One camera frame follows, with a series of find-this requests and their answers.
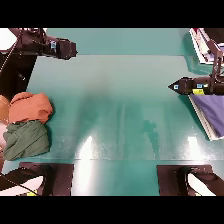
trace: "dark green cloth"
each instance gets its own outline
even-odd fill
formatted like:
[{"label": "dark green cloth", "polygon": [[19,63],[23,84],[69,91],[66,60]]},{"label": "dark green cloth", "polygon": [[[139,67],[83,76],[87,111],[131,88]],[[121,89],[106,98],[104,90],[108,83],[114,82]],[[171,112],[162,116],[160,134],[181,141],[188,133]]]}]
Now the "dark green cloth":
[{"label": "dark green cloth", "polygon": [[7,127],[5,160],[36,156],[49,151],[47,129],[40,121],[17,122]]}]

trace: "blue cloth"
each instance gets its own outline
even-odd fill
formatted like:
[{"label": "blue cloth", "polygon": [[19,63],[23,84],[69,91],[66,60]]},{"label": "blue cloth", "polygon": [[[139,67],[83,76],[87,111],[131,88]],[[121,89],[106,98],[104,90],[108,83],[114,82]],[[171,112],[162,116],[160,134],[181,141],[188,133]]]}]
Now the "blue cloth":
[{"label": "blue cloth", "polygon": [[224,136],[224,96],[191,95],[196,105],[205,114],[218,137]]}]

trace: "yellow sticker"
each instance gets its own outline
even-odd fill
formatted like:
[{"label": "yellow sticker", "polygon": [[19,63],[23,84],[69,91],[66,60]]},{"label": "yellow sticker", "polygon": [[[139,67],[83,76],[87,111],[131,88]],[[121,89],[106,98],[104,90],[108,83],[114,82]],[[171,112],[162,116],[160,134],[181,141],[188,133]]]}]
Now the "yellow sticker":
[{"label": "yellow sticker", "polygon": [[193,93],[195,95],[204,95],[204,90],[203,89],[193,89]]},{"label": "yellow sticker", "polygon": [[33,192],[29,192],[29,193],[27,193],[27,196],[37,196],[37,195],[34,194]]}]

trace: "table surface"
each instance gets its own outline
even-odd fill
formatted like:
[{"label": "table surface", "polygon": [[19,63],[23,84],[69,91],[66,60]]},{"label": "table surface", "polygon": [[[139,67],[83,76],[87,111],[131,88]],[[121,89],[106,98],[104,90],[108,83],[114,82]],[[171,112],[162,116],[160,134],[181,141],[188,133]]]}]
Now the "table surface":
[{"label": "table surface", "polygon": [[224,177],[224,141],[210,142],[187,96],[168,85],[211,72],[189,29],[48,29],[77,43],[69,61],[39,57],[27,91],[46,93],[49,153],[21,161],[74,163],[72,195],[158,195],[156,165],[211,164]]}]

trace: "orange cloth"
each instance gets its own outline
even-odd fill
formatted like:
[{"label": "orange cloth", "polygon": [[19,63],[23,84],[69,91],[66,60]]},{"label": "orange cloth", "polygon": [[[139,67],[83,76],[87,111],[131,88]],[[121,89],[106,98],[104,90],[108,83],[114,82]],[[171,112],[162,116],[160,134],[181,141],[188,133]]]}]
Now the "orange cloth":
[{"label": "orange cloth", "polygon": [[39,120],[44,124],[52,112],[50,101],[44,93],[22,92],[16,94],[10,103],[9,123]]}]

